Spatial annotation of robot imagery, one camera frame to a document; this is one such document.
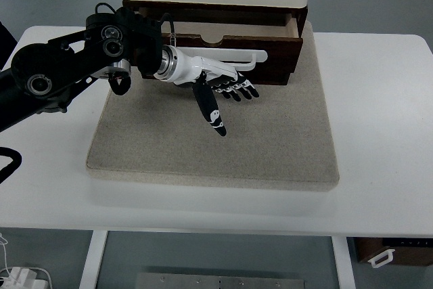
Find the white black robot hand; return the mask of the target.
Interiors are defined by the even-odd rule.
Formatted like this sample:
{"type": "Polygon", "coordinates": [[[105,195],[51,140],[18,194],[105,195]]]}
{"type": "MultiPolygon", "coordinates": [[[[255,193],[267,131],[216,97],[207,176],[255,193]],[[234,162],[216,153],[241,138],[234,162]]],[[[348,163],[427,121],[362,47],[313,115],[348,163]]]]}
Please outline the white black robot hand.
{"type": "Polygon", "coordinates": [[[193,83],[192,91],[203,117],[220,136],[226,136],[227,130],[211,86],[219,89],[224,98],[233,98],[237,102],[242,100],[237,91],[246,99],[260,97],[253,84],[237,71],[234,55],[239,53],[235,49],[165,45],[160,68],[154,77],[176,85],[193,83]]]}

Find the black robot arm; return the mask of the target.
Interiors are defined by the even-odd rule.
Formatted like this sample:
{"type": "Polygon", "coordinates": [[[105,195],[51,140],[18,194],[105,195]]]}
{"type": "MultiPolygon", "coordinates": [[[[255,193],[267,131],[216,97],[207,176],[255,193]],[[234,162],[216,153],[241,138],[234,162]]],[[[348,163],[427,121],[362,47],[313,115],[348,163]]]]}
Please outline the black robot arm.
{"type": "Polygon", "coordinates": [[[95,12],[86,28],[19,49],[1,73],[1,129],[43,112],[66,112],[68,105],[98,79],[116,95],[131,87],[131,67],[141,75],[191,89],[205,120],[226,135],[215,94],[240,101],[258,96],[253,84],[233,64],[188,56],[162,42],[162,25],[170,14],[153,20],[121,7],[95,12]]]}

